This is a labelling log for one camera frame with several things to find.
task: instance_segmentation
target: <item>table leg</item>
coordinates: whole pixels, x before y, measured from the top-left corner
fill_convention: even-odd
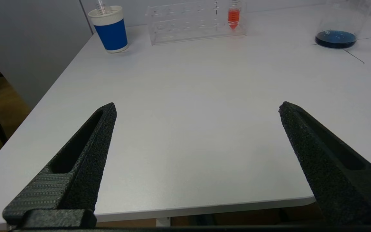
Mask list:
[[[170,227],[171,218],[170,217],[161,217],[156,219],[156,227]]]

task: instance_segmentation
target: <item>textured black plastic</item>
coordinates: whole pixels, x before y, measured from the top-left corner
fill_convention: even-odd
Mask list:
[[[284,102],[279,112],[327,222],[371,224],[371,163],[301,107]]]
[[[94,211],[116,118],[113,103],[94,112],[4,209],[6,222],[18,225],[33,209]]]
[[[34,209],[22,217],[18,228],[95,228],[97,218],[89,209]]]

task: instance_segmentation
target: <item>blue liquid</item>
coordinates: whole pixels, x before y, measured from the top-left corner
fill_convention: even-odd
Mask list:
[[[353,46],[357,37],[345,31],[322,31],[316,35],[316,43],[323,47],[348,48]]]

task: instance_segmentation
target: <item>white table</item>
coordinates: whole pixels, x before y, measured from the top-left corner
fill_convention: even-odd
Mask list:
[[[298,104],[371,162],[371,39],[314,44],[320,6],[249,15],[247,36],[107,54],[97,34],[0,151],[4,207],[100,106],[118,111],[99,221],[292,207],[314,201],[278,114]],[[361,38],[371,37],[371,19]]]

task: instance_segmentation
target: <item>wooden floor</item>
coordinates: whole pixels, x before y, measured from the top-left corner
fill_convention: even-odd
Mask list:
[[[0,121],[10,137],[29,114],[30,109],[15,90],[0,78]],[[323,216],[317,204],[304,207],[267,209],[234,213],[218,213],[214,219],[219,226],[279,225],[321,223]],[[172,217],[172,226],[193,226],[189,217]],[[100,227],[154,227],[155,219],[97,223]]]
[[[0,122],[9,138],[29,114],[30,109],[5,78],[0,78]]]

